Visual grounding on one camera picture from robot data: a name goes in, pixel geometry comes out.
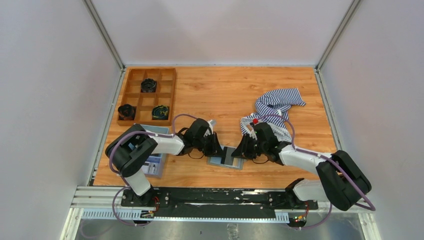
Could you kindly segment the grey card holder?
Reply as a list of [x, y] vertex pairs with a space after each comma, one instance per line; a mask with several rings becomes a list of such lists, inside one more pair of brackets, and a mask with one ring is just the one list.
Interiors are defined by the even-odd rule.
[[232, 153], [236, 150], [235, 147], [222, 145], [221, 149], [223, 150], [224, 157], [222, 156], [209, 157], [206, 162], [208, 165], [234, 169], [234, 170], [243, 169], [244, 163], [247, 160], [244, 158], [236, 158], [232, 156]]

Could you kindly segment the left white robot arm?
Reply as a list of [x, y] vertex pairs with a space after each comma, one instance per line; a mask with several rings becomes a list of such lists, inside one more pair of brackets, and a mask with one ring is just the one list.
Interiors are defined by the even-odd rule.
[[146, 207], [153, 201], [152, 185], [142, 170], [148, 158], [153, 154], [184, 156], [193, 150], [205, 157], [225, 155], [212, 121], [197, 118], [190, 127], [172, 134], [155, 133], [134, 124], [107, 146], [105, 155], [111, 170], [134, 192], [135, 202]]

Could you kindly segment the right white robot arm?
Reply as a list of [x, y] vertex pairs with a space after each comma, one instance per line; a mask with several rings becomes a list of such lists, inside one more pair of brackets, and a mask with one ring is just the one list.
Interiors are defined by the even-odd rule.
[[358, 205], [372, 190], [371, 182], [344, 150], [316, 152], [279, 140], [268, 123], [253, 125], [242, 136], [232, 156], [254, 160], [265, 155], [281, 166], [292, 166], [318, 176], [318, 180], [298, 179], [286, 188], [286, 204], [298, 209], [309, 200], [328, 201], [339, 210]]

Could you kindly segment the striped blue white cloth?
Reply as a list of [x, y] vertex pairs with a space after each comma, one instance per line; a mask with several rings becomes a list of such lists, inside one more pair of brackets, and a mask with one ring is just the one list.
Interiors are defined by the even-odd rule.
[[240, 120], [242, 134], [251, 134], [248, 126], [254, 119], [267, 123], [279, 141], [291, 142], [292, 136], [287, 130], [285, 121], [289, 119], [288, 111], [292, 106], [305, 106], [297, 88], [275, 89], [264, 93], [255, 101], [255, 112]]

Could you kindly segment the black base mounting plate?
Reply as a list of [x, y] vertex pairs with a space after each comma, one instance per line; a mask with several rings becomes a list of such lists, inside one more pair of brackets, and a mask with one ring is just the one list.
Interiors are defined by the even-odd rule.
[[122, 207], [152, 207], [159, 217], [273, 219], [277, 211], [317, 210], [318, 204], [301, 202], [284, 190], [249, 188], [154, 187], [142, 196], [123, 192]]

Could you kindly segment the light blue box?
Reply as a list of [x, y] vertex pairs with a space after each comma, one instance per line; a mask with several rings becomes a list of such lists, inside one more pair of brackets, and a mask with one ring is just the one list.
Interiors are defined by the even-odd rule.
[[[135, 126], [140, 125], [146, 131], [149, 131], [149, 132], [153, 132], [157, 134], [169, 134], [168, 127], [145, 125], [145, 124], [134, 124], [134, 125]], [[163, 174], [166, 158], [167, 158], [167, 155], [164, 153], [155, 153], [149, 156], [149, 158], [141, 167], [141, 170], [146, 175], [146, 177], [160, 179]]]

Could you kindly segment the blue green rolled belt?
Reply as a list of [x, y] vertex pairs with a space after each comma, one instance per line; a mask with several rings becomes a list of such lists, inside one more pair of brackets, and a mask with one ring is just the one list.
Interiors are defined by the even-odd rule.
[[151, 112], [152, 120], [168, 120], [169, 111], [169, 107], [166, 105], [155, 106]]

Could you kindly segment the wooden compartment tray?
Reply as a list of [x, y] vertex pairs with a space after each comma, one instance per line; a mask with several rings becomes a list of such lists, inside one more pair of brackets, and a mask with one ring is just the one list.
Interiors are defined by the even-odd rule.
[[[156, 92], [142, 93], [141, 82], [151, 78], [157, 81]], [[119, 120], [118, 110], [116, 122], [120, 126], [130, 126], [133, 124], [152, 125], [167, 127], [173, 119], [177, 70], [171, 67], [147, 68], [129, 67], [126, 69], [122, 87], [122, 97], [119, 106], [130, 104], [136, 107], [134, 120]], [[168, 120], [152, 120], [152, 109], [159, 105], [169, 107]]]

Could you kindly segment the black rolled belt top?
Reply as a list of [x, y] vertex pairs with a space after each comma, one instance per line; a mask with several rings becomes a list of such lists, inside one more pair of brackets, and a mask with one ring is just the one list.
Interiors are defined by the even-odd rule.
[[157, 90], [158, 82], [153, 78], [145, 78], [140, 84], [141, 93], [155, 93]]

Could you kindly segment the black rolled belt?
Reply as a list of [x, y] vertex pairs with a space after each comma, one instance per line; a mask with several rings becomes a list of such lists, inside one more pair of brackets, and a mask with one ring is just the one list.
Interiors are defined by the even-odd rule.
[[136, 116], [136, 107], [130, 104], [123, 104], [118, 107], [118, 119], [122, 121], [133, 121]]
[[141, 93], [155, 93], [157, 90], [158, 82], [153, 78], [145, 78], [140, 84]]

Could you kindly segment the black rolled belt left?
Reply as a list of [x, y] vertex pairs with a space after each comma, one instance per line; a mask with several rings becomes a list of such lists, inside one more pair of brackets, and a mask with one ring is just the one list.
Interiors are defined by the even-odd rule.
[[133, 121], [136, 116], [136, 107], [130, 104], [123, 104], [118, 107], [118, 119], [122, 121]]

